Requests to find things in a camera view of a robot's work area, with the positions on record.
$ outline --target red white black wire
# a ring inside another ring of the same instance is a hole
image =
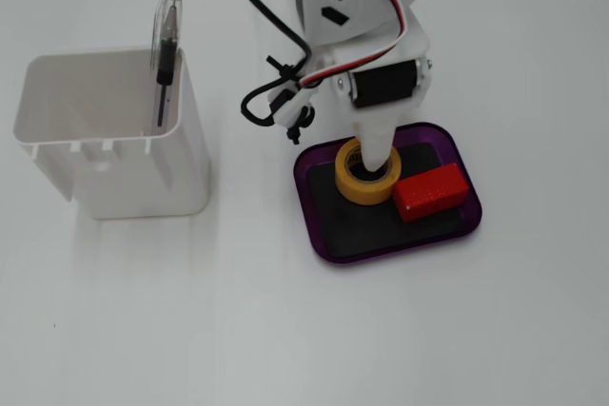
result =
[[[347,64],[339,64],[339,65],[332,66],[329,68],[324,68],[324,69],[321,69],[318,71],[314,71],[300,79],[299,83],[300,83],[301,87],[305,87],[305,88],[316,87],[324,79],[335,76],[335,75],[339,75],[341,73],[345,73],[347,71],[354,70],[356,68],[365,66],[366,64],[370,64],[371,62],[374,62],[377,59],[380,59],[381,57],[385,56],[386,53],[388,53],[390,50],[392,50],[394,47],[396,47],[400,43],[400,41],[404,38],[404,36],[406,35],[406,30],[407,30],[406,12],[403,8],[401,0],[390,0],[390,1],[398,15],[398,20],[400,22],[400,34],[394,41],[389,43],[387,46],[372,52],[371,54],[368,54],[360,59],[357,59],[356,61],[349,62]]]

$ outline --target roll of tape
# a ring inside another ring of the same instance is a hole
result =
[[[362,147],[356,139],[346,143],[336,156],[336,185],[350,202],[372,206],[391,198],[393,187],[402,174],[402,159],[397,149],[391,149],[389,161],[383,166],[384,174],[375,181],[356,178],[351,169],[362,162]]]

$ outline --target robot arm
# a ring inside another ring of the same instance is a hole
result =
[[[297,143],[300,129],[315,115],[311,98],[319,84],[328,81],[362,143],[365,167],[375,171],[383,166],[396,127],[421,104],[431,83],[429,40],[409,8],[412,2],[296,0],[308,51],[290,38],[303,48],[305,62],[295,68],[273,63],[283,81],[269,93],[270,120],[260,125],[285,126]]]

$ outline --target yellow tape roll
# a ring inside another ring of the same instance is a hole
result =
[[[393,187],[402,174],[402,159],[396,148],[391,149],[391,157],[383,166],[384,175],[377,181],[358,180],[351,168],[362,162],[362,147],[356,139],[345,144],[336,156],[336,185],[339,192],[350,202],[372,206],[391,198]]]

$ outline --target pen cap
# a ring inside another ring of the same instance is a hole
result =
[[[182,0],[160,0],[154,15],[150,69],[158,70],[162,45],[177,49],[182,29]]]

